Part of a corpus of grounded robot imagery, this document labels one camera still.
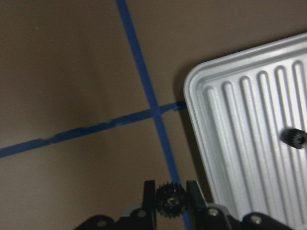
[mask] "small black gear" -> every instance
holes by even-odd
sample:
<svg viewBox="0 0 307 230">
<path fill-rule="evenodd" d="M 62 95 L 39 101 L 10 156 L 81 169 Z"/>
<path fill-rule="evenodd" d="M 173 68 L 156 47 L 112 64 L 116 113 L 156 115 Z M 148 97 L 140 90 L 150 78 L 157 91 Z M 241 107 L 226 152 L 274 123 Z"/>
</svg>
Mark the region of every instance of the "small black gear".
<svg viewBox="0 0 307 230">
<path fill-rule="evenodd" d="M 159 186 L 156 191 L 156 207 L 162 216 L 175 218 L 186 209 L 187 194 L 184 188 L 177 184 L 167 182 Z"/>
<path fill-rule="evenodd" d="M 307 143 L 307 133 L 296 128 L 287 129 L 282 134 L 283 142 L 296 148 L 303 149 Z"/>
</svg>

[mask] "metal tray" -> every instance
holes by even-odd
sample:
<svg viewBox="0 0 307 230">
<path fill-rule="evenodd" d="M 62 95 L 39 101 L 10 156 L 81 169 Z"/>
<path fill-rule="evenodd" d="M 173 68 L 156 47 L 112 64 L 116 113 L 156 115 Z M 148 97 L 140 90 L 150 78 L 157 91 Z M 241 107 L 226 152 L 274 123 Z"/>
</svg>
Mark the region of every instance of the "metal tray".
<svg viewBox="0 0 307 230">
<path fill-rule="evenodd" d="M 307 34 L 202 63 L 184 93 L 214 202 L 307 229 L 307 156 L 280 141 L 307 130 Z"/>
</svg>

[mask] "brown floor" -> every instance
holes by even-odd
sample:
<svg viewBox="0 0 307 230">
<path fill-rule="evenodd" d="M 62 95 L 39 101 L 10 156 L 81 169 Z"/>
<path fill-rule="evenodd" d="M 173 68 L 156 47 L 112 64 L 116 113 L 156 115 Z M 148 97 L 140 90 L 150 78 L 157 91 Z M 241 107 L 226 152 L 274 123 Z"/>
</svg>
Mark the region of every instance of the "brown floor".
<svg viewBox="0 0 307 230">
<path fill-rule="evenodd" d="M 307 1 L 129 0 L 159 105 L 197 64 L 307 31 Z M 113 0 L 0 3 L 0 148 L 149 108 Z M 211 199 L 186 110 L 163 120 L 184 182 Z M 0 159 L 0 229 L 73 229 L 170 180 L 151 119 Z M 158 218 L 158 229 L 184 229 Z"/>
</svg>

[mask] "blue tape line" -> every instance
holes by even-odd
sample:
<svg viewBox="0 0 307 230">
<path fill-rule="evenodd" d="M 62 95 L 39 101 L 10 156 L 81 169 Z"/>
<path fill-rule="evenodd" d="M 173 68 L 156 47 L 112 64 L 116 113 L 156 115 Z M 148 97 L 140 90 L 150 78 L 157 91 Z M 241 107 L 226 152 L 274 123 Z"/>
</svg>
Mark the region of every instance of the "blue tape line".
<svg viewBox="0 0 307 230">
<path fill-rule="evenodd" d="M 123 26 L 126 31 L 126 35 L 132 50 L 135 64 L 137 66 L 143 88 L 145 90 L 146 98 L 150 106 L 150 111 L 154 119 L 154 123 L 160 138 L 162 149 L 164 151 L 165 160 L 168 166 L 169 173 L 171 175 L 172 181 L 180 184 L 180 177 L 172 153 L 172 149 L 168 140 L 168 136 L 165 130 L 165 126 L 161 116 L 161 110 L 159 108 L 156 96 L 154 94 L 154 89 L 150 81 L 150 77 L 147 71 L 145 60 L 142 55 L 141 47 L 134 30 L 132 19 L 127 7 L 125 0 L 116 0 L 119 14 Z M 183 218 L 185 222 L 186 229 L 190 229 L 189 218 Z"/>
<path fill-rule="evenodd" d="M 163 105 L 160 107 L 163 113 L 171 111 L 171 110 L 178 111 L 178 110 L 182 110 L 186 108 L 187 106 L 184 102 L 171 103 L 171 104 Z M 28 141 L 28 142 L 20 143 L 17 145 L 5 147 L 5 148 L 0 149 L 0 158 L 10 156 L 16 153 L 20 153 L 20 152 L 25 152 L 28 150 L 37 149 L 43 146 L 59 143 L 62 141 L 70 140 L 73 138 L 83 137 L 89 134 L 101 132 L 101 131 L 108 130 L 111 128 L 128 125 L 134 122 L 149 119 L 151 117 L 152 116 L 151 116 L 150 110 L 144 110 L 138 113 L 115 118 L 111 120 L 110 122 L 100 123 L 98 125 L 90 126 L 90 127 L 76 128 L 73 130 L 62 132 L 62 133 L 56 134 L 52 138 L 35 139 L 35 140 Z"/>
</svg>

